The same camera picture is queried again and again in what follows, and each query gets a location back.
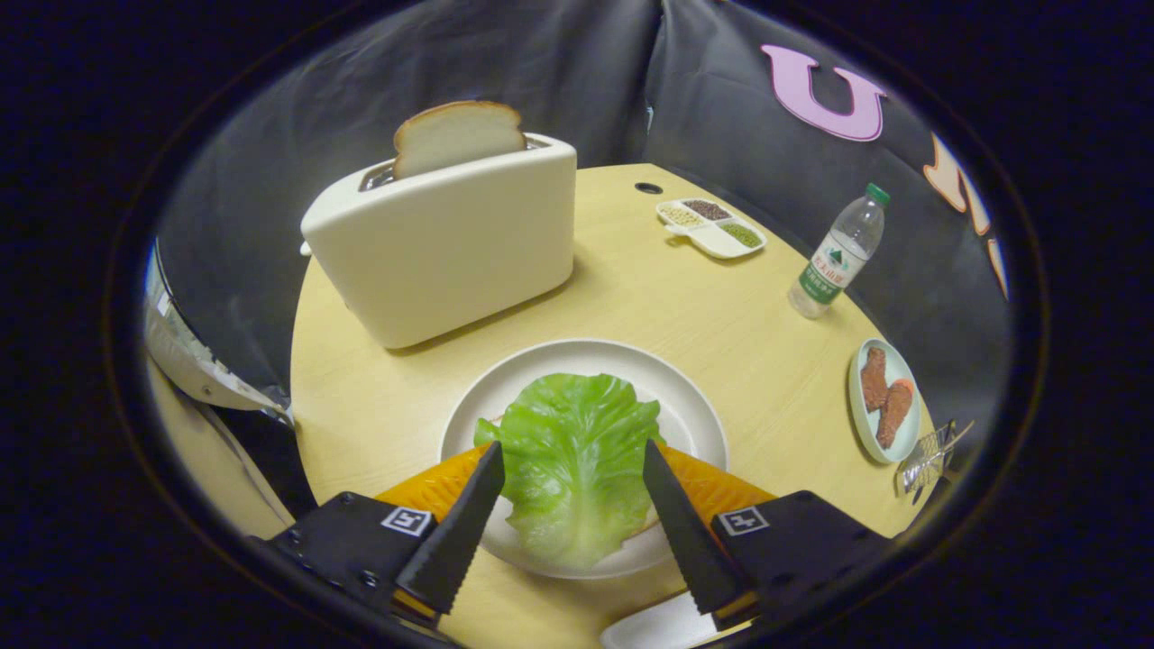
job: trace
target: food item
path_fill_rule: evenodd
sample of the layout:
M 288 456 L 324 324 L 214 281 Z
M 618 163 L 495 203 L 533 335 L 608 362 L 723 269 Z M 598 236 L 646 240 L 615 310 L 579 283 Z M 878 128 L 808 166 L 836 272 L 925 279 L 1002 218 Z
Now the food item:
M 862 396 L 865 397 L 865 411 L 874 412 L 885 403 L 889 388 L 885 386 L 885 350 L 869 348 L 865 355 L 865 367 L 862 367 Z
M 494 102 L 454 102 L 422 111 L 392 136 L 397 148 L 392 177 L 399 180 L 524 150 L 519 125 L 520 113 Z
M 682 201 L 682 203 L 710 221 L 733 218 L 733 215 L 726 211 L 725 208 L 710 201 L 692 200 Z
M 762 238 L 744 225 L 737 225 L 736 223 L 722 223 L 719 227 L 728 232 L 734 239 L 741 241 L 747 248 L 756 248 L 762 245 Z
M 517 395 L 500 426 L 480 419 L 473 441 L 499 440 L 507 521 L 534 558 L 587 569 L 652 524 L 642 470 L 661 406 L 639 403 L 608 374 L 549 374 Z
M 700 225 L 705 223 L 702 217 L 689 211 L 688 209 L 680 209 L 674 207 L 661 208 L 661 214 L 677 225 Z
M 667 445 L 658 445 L 669 470 L 681 483 L 681 488 L 689 498 L 697 516 L 710 527 L 713 516 L 724 512 L 733 512 L 752 507 L 775 497 L 745 480 L 718 469 L 709 462 L 703 462 Z
M 409 478 L 376 497 L 382 502 L 432 512 L 437 522 L 444 521 L 457 502 L 460 491 L 477 470 L 489 445 L 485 443 L 454 455 L 444 462 Z
M 882 405 L 882 419 L 877 424 L 877 443 L 882 448 L 893 446 L 898 426 L 906 420 L 909 406 L 914 403 L 914 386 L 906 379 L 898 379 L 890 386 Z

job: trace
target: toaster slot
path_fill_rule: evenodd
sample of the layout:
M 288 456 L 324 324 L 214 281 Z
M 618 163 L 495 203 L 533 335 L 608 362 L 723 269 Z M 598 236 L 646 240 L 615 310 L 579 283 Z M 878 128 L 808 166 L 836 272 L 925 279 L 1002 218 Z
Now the toaster slot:
M 369 189 L 376 189 L 382 185 L 385 185 L 392 180 L 392 161 L 389 161 L 381 166 L 375 166 L 367 172 L 365 172 L 365 178 L 361 179 L 361 192 L 368 192 Z
M 552 147 L 548 142 L 541 140 L 535 140 L 533 137 L 525 137 L 525 150 L 531 151 L 533 149 L 547 149 Z M 383 187 L 392 182 L 392 161 L 389 161 L 381 166 L 375 166 L 367 172 L 365 172 L 365 178 L 361 179 L 359 192 L 368 192 L 370 189 L 376 189 L 377 187 Z

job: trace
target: black fabric backdrop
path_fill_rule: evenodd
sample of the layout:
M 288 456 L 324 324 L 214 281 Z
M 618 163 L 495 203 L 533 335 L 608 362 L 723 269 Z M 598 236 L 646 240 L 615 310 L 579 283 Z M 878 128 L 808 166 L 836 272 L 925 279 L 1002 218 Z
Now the black fabric backdrop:
M 286 394 L 307 266 L 299 224 L 313 199 L 392 157 L 392 134 L 412 114 L 500 100 L 526 130 L 574 144 L 579 166 L 669 169 L 807 255 L 867 182 L 884 187 L 893 201 L 882 247 L 847 294 L 901 350 L 935 422 L 976 422 L 972 448 L 1005 381 L 1010 308 L 968 215 L 922 176 L 934 164 L 930 125 L 887 90 L 876 141 L 812 127 L 774 97 L 762 44 L 817 59 L 814 96 L 832 111 L 852 107 L 834 66 L 885 88 L 837 50 L 732 2 L 437 0 L 388 16 L 257 94 L 192 163 L 159 232 L 175 303 L 225 365 Z

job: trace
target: pink letter u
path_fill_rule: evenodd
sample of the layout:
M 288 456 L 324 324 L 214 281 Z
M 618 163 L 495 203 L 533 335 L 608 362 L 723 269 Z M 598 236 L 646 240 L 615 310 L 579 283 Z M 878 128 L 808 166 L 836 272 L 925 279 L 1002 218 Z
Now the pink letter u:
M 773 68 L 773 92 L 781 105 L 797 119 L 831 135 L 857 142 L 877 140 L 882 134 L 882 97 L 885 91 L 872 81 L 849 70 L 833 68 L 834 73 L 849 82 L 853 96 L 849 114 L 835 113 L 814 98 L 810 68 L 817 67 L 817 61 L 801 52 L 775 45 L 762 45 L 762 51 L 770 57 Z

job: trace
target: lettuce leaf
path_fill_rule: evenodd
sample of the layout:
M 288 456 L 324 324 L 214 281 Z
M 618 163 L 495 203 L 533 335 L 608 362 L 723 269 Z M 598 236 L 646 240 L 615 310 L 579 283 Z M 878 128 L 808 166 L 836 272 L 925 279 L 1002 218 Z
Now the lettuce leaf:
M 645 440 L 665 441 L 660 410 L 609 374 L 550 374 L 522 390 L 500 426 L 477 422 L 475 445 L 501 441 L 507 521 L 530 554 L 586 569 L 644 528 Z

